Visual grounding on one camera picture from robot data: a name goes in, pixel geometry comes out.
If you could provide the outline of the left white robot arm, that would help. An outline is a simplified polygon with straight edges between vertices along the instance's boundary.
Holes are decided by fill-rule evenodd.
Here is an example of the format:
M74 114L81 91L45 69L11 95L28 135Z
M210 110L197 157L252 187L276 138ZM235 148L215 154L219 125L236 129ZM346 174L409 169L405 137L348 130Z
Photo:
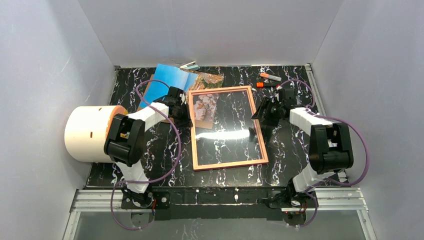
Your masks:
M173 164L177 166L182 154L182 142L178 127L191 127L185 92L170 86L168 93L154 100L143 109L128 115L116 114L104 143L104 153L119 167L124 184L131 193L144 194L151 183L170 175L149 180L144 172L141 157L146 147L145 132L162 121L171 125L177 137L178 153Z

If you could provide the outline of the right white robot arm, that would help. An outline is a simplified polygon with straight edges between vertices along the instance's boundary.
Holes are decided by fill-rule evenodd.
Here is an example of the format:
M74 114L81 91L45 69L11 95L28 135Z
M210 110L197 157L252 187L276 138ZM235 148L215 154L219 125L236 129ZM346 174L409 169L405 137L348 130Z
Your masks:
M270 194L267 204L271 208L289 205L293 201L306 203L310 199L307 194L313 191L315 185L353 166L347 124L319 118L307 107L298 104L291 89L279 89L276 96L265 97L251 118L268 127L276 127L280 120L287 120L309 136L308 164L289 180L283 191Z

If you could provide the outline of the brown cardboard backing board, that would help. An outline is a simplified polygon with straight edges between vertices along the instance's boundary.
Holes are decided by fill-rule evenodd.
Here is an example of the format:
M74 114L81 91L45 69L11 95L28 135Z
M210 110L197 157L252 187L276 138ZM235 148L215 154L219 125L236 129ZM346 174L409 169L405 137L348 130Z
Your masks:
M146 98L147 92L149 91L149 88L151 86L151 83L153 83L153 82L145 82L144 87L142 87L142 89L140 91L140 94L144 97L144 99L148 103L151 103L152 102L152 100L148 100ZM139 104L139 106L138 106L138 108L137 108L137 111L142 110L145 106L146 106L146 104L143 101L141 101L140 104ZM197 124L198 127L205 128L205 129L211 129L212 126L213 126L213 122L207 122L207 121L202 121L202 120L198 120L198 119L195 119L194 120L194 123Z

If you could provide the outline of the landscape photo print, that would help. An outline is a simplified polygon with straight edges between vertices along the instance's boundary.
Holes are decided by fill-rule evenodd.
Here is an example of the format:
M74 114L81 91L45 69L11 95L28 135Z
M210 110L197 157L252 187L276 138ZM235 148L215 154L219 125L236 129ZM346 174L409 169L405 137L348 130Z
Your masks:
M184 90L185 93L193 90L221 88L224 78L219 75L181 69L176 66L158 64L152 79L160 80L169 85ZM149 82L144 90L144 98L152 103L157 98L168 93L168 88L160 82ZM200 95L194 98L194 119L207 124L214 122L217 109L218 94Z

